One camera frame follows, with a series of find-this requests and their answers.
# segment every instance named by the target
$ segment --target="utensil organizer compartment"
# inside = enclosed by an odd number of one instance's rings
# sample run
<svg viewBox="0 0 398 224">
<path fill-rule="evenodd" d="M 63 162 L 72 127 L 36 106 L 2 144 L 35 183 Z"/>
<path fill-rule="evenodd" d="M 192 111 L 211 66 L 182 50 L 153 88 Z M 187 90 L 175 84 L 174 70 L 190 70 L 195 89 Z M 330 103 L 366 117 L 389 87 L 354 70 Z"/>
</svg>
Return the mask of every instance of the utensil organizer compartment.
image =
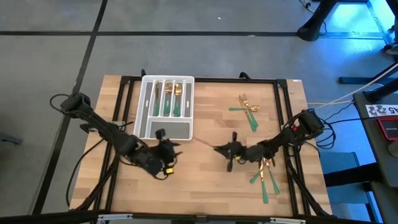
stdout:
<svg viewBox="0 0 398 224">
<path fill-rule="evenodd" d="M 141 139 L 155 139 L 155 132 L 164 128 L 167 138 L 191 140 L 194 84 L 195 79 L 188 76 L 144 76 L 134 135 Z"/>
</svg>

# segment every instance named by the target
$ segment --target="desk leg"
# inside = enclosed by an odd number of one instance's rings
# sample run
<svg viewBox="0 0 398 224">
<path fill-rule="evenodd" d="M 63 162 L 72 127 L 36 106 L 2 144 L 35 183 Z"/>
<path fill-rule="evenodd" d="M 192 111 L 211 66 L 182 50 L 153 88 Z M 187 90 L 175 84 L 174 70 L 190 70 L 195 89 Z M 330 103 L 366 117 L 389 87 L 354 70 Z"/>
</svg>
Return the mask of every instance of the desk leg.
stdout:
<svg viewBox="0 0 398 224">
<path fill-rule="evenodd" d="M 337 0 L 323 0 L 317 10 L 315 10 L 312 17 L 298 29 L 297 35 L 306 41 L 316 41 L 319 38 L 319 31 L 322 26 L 322 22 L 329 15 L 329 12 L 335 6 Z"/>
<path fill-rule="evenodd" d="M 327 187 L 382 180 L 382 175 L 377 163 L 331 172 L 323 176 Z"/>
</svg>

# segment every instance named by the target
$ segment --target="wooden tabletop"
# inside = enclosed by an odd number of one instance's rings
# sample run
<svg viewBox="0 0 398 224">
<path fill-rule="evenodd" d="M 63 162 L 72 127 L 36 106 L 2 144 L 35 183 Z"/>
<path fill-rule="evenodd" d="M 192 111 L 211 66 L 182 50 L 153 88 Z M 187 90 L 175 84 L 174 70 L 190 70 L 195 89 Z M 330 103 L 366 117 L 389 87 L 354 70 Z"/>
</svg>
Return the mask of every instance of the wooden tabletop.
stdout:
<svg viewBox="0 0 398 224">
<path fill-rule="evenodd" d="M 121 76 L 106 75 L 95 111 L 110 121 L 118 95 Z M 287 80 L 293 114 L 307 108 L 300 80 Z M 134 82 L 128 121 L 135 121 L 141 83 Z M 229 107 L 240 107 L 238 95 L 245 93 L 252 105 L 259 105 L 254 113 L 259 123 L 252 132 L 243 111 L 228 111 Z M 280 90 L 284 121 L 287 121 L 283 92 Z M 120 109 L 121 118 L 124 101 Z M 155 180 L 143 169 L 119 165 L 118 178 L 112 201 L 112 211 L 169 214 L 209 214 L 246 216 L 292 216 L 287 174 L 282 148 L 275 155 L 276 167 L 272 168 L 280 194 L 274 193 L 268 172 L 264 173 L 269 203 L 262 202 L 259 179 L 249 180 L 258 172 L 256 163 L 239 165 L 236 161 L 232 172 L 226 171 L 228 161 L 210 146 L 226 144 L 233 131 L 238 141 L 248 146 L 279 134 L 279 123 L 275 107 L 274 89 L 271 84 L 257 83 L 195 83 L 194 128 L 191 141 L 180 141 L 175 150 L 182 151 L 175 166 L 175 173 L 168 179 Z M 126 131 L 132 133 L 133 125 Z M 90 133 L 85 150 L 100 140 L 98 133 Z M 147 141 L 155 145 L 156 141 Z M 71 208 L 82 203 L 98 182 L 106 143 L 103 142 L 82 161 Z M 301 159 L 305 183 L 322 208 L 331 213 L 328 194 L 323 179 L 318 152 L 303 145 Z M 300 191 L 296 187 L 299 212 L 303 213 Z M 101 208 L 106 195 L 103 194 Z"/>
</svg>

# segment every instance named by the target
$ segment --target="gray floor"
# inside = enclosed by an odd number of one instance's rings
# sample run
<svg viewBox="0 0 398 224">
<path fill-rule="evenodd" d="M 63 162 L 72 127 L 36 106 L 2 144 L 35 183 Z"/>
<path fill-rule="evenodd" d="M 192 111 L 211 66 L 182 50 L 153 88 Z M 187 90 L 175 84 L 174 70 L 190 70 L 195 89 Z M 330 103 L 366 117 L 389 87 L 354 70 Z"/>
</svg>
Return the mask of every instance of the gray floor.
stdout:
<svg viewBox="0 0 398 224">
<path fill-rule="evenodd" d="M 386 3 L 372 4 L 383 27 L 390 27 L 394 20 Z M 91 31 L 100 5 L 100 0 L 3 0 L 0 30 Z M 295 32 L 310 16 L 291 0 L 114 0 L 100 30 Z M 326 24 L 330 33 L 379 32 L 365 4 L 338 4 Z M 21 146 L 0 142 L 0 216 L 30 212 L 62 118 L 51 110 L 49 98 L 71 92 L 88 39 L 0 36 L 0 131 L 24 139 Z M 391 57 L 381 52 L 384 45 L 380 38 L 97 37 L 81 92 L 96 101 L 103 75 L 138 75 L 142 68 L 148 74 L 195 77 L 236 77 L 245 71 L 253 78 L 302 79 L 308 102 L 327 102 L 359 87 L 339 85 L 337 77 L 371 77 L 390 65 Z M 319 115 L 327 117 L 341 107 L 322 108 Z M 351 107 L 335 119 L 357 116 Z M 44 212 L 67 210 L 65 189 L 86 138 L 79 123 L 73 121 L 68 130 Z M 359 122 L 339 124 L 336 132 L 330 152 L 354 151 L 361 164 L 374 161 Z M 368 220 L 362 205 L 333 205 L 333 212 Z"/>
</svg>

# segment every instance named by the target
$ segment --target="cutlery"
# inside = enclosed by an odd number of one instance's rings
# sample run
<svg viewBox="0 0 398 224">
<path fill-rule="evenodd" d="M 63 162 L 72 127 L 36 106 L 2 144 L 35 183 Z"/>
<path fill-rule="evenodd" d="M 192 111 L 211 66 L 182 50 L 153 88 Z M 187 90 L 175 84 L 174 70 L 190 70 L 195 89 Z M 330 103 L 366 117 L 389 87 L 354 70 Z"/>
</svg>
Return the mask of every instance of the cutlery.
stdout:
<svg viewBox="0 0 398 224">
<path fill-rule="evenodd" d="M 257 178 L 260 176 L 260 172 L 262 172 L 262 169 L 259 170 L 259 172 L 250 180 L 250 184 L 254 184 Z"/>
<path fill-rule="evenodd" d="M 171 108 L 171 94 L 173 93 L 173 83 L 166 83 L 165 86 L 165 104 L 164 104 L 164 114 L 169 114 L 170 113 L 170 108 Z"/>
<path fill-rule="evenodd" d="M 175 89 L 174 89 L 174 93 L 175 93 L 175 103 L 174 103 L 174 110 L 173 110 L 173 114 L 176 117 L 181 116 L 180 114 L 180 95 L 182 93 L 182 89 L 180 84 L 175 84 Z"/>
<path fill-rule="evenodd" d="M 242 109 L 246 109 L 247 106 L 243 103 L 243 100 L 242 100 L 241 95 L 239 95 L 239 102 L 240 102 L 240 104 L 241 104 Z M 243 111 L 244 111 L 244 113 L 246 114 L 246 117 L 247 117 L 248 120 L 249 120 L 249 124 L 250 124 L 251 130 L 252 130 L 252 131 L 256 131 L 257 128 L 256 128 L 256 126 L 253 124 L 253 122 L 251 121 L 251 118 L 250 118 L 250 116 L 249 116 L 248 110 L 243 110 Z"/>
<path fill-rule="evenodd" d="M 246 105 L 247 109 L 249 109 L 250 106 L 249 106 L 249 102 L 248 102 L 248 97 L 244 93 L 242 94 L 242 100 L 243 100 L 243 103 Z M 250 114 L 252 123 L 255 125 L 255 127 L 258 127 L 259 124 L 257 123 L 256 119 L 254 119 L 254 116 L 253 116 L 253 113 L 251 112 L 251 110 L 249 110 L 249 114 Z"/>
<path fill-rule="evenodd" d="M 154 116 L 158 116 L 159 115 L 159 105 L 160 105 L 159 85 L 160 85 L 159 82 L 157 82 L 156 85 L 155 85 L 155 111 L 154 111 Z"/>
<path fill-rule="evenodd" d="M 267 190 L 266 190 L 266 185 L 264 183 L 264 176 L 263 176 L 263 161 L 261 161 L 261 166 L 260 166 L 260 178 L 261 178 L 261 187 L 262 187 L 262 202 L 268 203 L 268 196 L 267 196 Z"/>
<path fill-rule="evenodd" d="M 271 176 L 272 184 L 274 185 L 275 194 L 280 194 L 278 185 L 276 184 L 276 181 L 275 181 L 275 179 L 274 179 L 274 176 L 272 175 L 271 168 L 269 167 L 269 162 L 268 162 L 268 161 L 266 161 L 266 166 L 267 166 L 267 168 L 268 168 L 269 175 Z"/>
<path fill-rule="evenodd" d="M 253 112 L 258 111 L 259 109 L 260 109 L 260 106 L 258 106 L 258 105 L 252 105 L 250 107 L 250 110 Z M 246 108 L 229 108 L 228 110 L 229 111 L 237 111 L 237 110 L 246 110 Z"/>
</svg>

